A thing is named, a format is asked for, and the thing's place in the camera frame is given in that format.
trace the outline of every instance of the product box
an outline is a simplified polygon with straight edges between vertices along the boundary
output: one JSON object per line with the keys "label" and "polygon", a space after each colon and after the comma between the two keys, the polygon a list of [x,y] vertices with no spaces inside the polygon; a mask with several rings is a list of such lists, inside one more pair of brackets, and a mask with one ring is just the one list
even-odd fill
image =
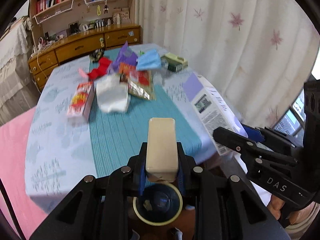
{"label": "product box", "polygon": [[197,76],[192,73],[184,83],[183,89],[193,109],[210,135],[219,155],[223,156],[232,151],[214,141],[212,134],[219,126],[248,137],[243,126],[219,92],[203,76]]}
{"label": "product box", "polygon": [[69,122],[88,122],[93,96],[93,82],[85,82],[78,85],[67,110]]}
{"label": "product box", "polygon": [[165,59],[168,62],[168,70],[172,72],[179,72],[188,66],[188,61],[183,57],[179,57],[170,52],[166,53],[161,59]]}

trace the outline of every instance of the curtain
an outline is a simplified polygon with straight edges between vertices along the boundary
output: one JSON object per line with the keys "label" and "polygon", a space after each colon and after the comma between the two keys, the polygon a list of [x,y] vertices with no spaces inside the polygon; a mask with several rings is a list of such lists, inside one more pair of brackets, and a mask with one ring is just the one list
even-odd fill
{"label": "curtain", "polygon": [[144,43],[185,57],[251,126],[272,126],[300,93],[319,35],[294,0],[136,0]]}

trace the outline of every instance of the metal screw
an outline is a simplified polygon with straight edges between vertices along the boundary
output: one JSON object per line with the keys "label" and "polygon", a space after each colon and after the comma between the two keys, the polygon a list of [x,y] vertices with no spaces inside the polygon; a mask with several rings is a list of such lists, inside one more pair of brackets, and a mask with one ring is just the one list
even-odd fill
{"label": "metal screw", "polygon": [[196,173],[201,173],[203,171],[203,169],[199,166],[196,166],[193,168],[193,171],[196,172]]}
{"label": "metal screw", "polygon": [[233,181],[233,182],[239,182],[240,178],[237,176],[237,175],[232,175],[230,177],[230,179]]}
{"label": "metal screw", "polygon": [[131,168],[130,168],[129,166],[123,166],[123,167],[121,168],[121,171],[122,171],[123,173],[127,173],[127,172],[131,171]]}
{"label": "metal screw", "polygon": [[94,176],[92,176],[92,175],[87,175],[87,176],[85,176],[84,177],[84,181],[85,182],[91,182],[91,181],[93,181],[93,179],[94,179]]}

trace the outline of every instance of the white plastic bag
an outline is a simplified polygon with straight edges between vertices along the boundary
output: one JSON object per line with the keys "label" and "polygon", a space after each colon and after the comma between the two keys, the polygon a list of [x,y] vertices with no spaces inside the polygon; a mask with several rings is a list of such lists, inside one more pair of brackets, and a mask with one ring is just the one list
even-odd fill
{"label": "white plastic bag", "polygon": [[128,84],[120,83],[118,75],[107,76],[97,83],[96,94],[101,111],[105,113],[127,112],[130,103]]}

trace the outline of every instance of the human hand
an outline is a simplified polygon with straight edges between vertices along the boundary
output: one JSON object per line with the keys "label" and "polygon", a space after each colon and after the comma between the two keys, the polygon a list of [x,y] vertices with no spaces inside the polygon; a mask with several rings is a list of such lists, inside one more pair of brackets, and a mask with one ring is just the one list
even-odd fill
{"label": "human hand", "polygon": [[[281,216],[281,209],[283,205],[283,200],[274,195],[271,195],[271,199],[269,204],[267,205],[267,208],[271,212],[271,214],[273,214],[273,216],[278,220]],[[300,211],[291,212],[289,215],[290,224],[298,224],[304,221],[310,215],[314,205],[315,203],[312,202],[310,205]]]}

